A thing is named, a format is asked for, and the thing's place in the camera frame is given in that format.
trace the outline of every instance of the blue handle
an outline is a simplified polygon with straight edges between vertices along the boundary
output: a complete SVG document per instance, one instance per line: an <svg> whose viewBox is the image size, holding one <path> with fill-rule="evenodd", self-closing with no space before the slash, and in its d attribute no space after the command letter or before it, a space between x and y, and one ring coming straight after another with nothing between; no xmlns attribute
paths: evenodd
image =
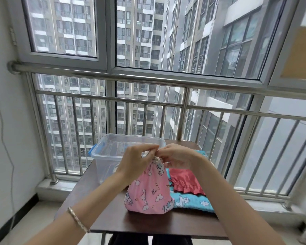
<svg viewBox="0 0 306 245"><path fill-rule="evenodd" d="M91 152L92 152L92 150L94 149L95 145L97 145L97 144L94 144L93 147L88 151L88 155L89 155L89 156L91 156Z"/></svg>

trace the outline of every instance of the person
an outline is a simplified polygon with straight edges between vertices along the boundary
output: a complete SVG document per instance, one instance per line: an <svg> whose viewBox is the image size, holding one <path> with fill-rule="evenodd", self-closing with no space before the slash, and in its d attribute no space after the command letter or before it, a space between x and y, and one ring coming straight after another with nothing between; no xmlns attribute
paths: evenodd
<svg viewBox="0 0 306 245"><path fill-rule="evenodd" d="M190 169L195 174L233 245L285 245L280 235L228 184L206 157L177 144L169 144L159 150L158 147L156 144L142 144L127 148L116 172L71 207L86 228L92 226L118 193L143 173L156 155L163 160L166 168ZM149 151L146 157L141 156L144 151ZM74 217L66 211L31 238L26 245L78 244L85 233ZM145 235L137 233L115 234L109 244L131 245L134 237L134 244L147 244L147 236L145 241ZM160 235L153 240L153 244L192 243L188 237Z"/></svg>

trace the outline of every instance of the hand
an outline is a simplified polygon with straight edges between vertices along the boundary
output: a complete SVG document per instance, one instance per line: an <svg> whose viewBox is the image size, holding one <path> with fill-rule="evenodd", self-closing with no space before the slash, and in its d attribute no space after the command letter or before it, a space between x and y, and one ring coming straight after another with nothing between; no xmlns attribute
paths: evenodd
<svg viewBox="0 0 306 245"><path fill-rule="evenodd" d="M146 169L154 158L155 151L159 148L158 144L140 144L128 147L116 170L122 176L125 187L136 180ZM150 151L147 156L142 157L142 152Z"/></svg>
<svg viewBox="0 0 306 245"><path fill-rule="evenodd" d="M155 155L162 159L166 168L191 169L191 163L200 154L190 148L172 143L159 149Z"/></svg>

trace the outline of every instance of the plastic container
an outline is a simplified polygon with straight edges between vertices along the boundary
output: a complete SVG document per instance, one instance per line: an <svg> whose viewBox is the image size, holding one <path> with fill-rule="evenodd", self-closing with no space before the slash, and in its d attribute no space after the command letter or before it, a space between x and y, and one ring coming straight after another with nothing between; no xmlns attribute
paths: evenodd
<svg viewBox="0 0 306 245"><path fill-rule="evenodd" d="M101 184L115 172L129 146L143 143L156 143L160 148L166 146L162 138L121 134L107 134L94 145L88 153L96 159L99 183Z"/></svg>

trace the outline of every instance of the person's left hand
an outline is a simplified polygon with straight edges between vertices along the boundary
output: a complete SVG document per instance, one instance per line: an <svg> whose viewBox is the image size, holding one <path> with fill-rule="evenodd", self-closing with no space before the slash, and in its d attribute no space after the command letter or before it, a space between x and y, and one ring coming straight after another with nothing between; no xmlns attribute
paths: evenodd
<svg viewBox="0 0 306 245"><path fill-rule="evenodd" d="M136 180L144 172L148 164L154 158L155 151L159 148L158 144L140 144L128 147L116 170L121 175L125 187ZM150 151L147 156L142 157L142 152Z"/></svg>

